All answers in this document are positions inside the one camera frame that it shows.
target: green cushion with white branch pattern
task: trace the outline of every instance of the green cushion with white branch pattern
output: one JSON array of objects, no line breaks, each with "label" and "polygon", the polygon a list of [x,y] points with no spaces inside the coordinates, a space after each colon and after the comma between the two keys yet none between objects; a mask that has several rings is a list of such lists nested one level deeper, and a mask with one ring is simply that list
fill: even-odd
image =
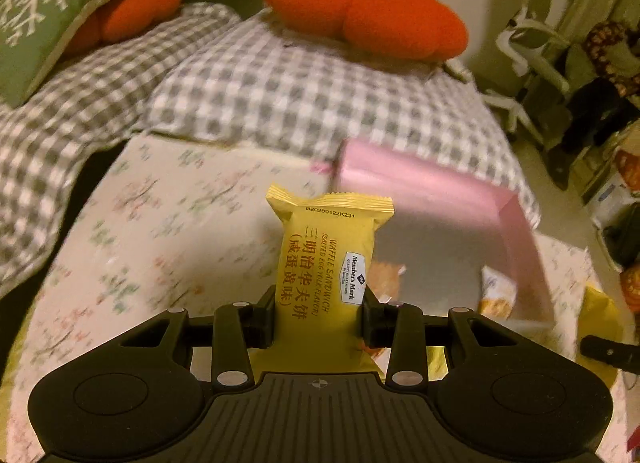
[{"label": "green cushion with white branch pattern", "polygon": [[12,107],[38,89],[73,35],[108,0],[0,1],[0,98]]}]

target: white and orange snack package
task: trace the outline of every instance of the white and orange snack package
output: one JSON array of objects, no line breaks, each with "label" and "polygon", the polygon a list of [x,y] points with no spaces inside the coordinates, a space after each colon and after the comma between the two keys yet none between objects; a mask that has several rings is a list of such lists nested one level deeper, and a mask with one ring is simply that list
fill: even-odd
[{"label": "white and orange snack package", "polygon": [[376,371],[362,351],[360,319],[374,233],[394,213],[390,198],[325,194],[298,198],[272,185],[267,201],[284,226],[272,346],[252,353],[265,371]]}]

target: gingham pillow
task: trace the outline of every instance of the gingham pillow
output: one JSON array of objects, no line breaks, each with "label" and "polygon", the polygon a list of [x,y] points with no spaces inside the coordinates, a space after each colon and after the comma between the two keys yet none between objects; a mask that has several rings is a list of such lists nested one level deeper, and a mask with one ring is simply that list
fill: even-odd
[{"label": "gingham pillow", "polygon": [[162,78],[239,21],[227,6],[187,5],[55,73],[22,107],[0,106],[0,297],[49,256],[87,158],[127,138]]},{"label": "gingham pillow", "polygon": [[263,11],[171,72],[145,124],[321,160],[335,159],[344,138],[361,136],[513,189],[537,226],[538,203],[474,85],[426,64],[370,65],[345,45],[285,30]]}]

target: patterned scrunchie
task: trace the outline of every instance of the patterned scrunchie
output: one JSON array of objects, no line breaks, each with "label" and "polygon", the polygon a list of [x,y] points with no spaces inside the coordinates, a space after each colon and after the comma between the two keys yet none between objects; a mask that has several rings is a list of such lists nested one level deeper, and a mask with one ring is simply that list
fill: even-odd
[{"label": "patterned scrunchie", "polygon": [[632,77],[618,74],[616,67],[607,59],[607,48],[622,40],[626,40],[629,47],[632,47],[639,37],[640,32],[632,31],[619,22],[599,22],[591,29],[582,44],[598,76],[613,83],[623,98],[640,91],[640,73]]}]

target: white label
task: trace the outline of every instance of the white label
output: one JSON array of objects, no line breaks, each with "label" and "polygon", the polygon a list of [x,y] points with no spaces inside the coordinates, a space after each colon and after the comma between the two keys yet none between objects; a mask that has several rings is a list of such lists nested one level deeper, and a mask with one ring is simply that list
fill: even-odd
[{"label": "white label", "polygon": [[340,296],[342,297],[342,302],[356,305],[362,304],[366,283],[364,255],[347,252],[340,270]]}]

